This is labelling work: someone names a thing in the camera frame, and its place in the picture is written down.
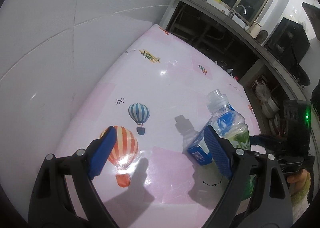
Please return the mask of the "person's right hand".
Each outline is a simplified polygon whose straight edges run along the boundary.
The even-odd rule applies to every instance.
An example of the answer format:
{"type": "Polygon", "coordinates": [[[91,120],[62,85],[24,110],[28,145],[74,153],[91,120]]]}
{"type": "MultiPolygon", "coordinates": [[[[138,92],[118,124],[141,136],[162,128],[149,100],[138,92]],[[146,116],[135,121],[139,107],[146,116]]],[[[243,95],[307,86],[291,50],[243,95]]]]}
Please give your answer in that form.
{"type": "Polygon", "coordinates": [[[299,172],[294,173],[293,175],[287,178],[287,182],[291,185],[294,185],[295,190],[301,190],[308,177],[308,171],[306,169],[301,169],[299,172]]]}

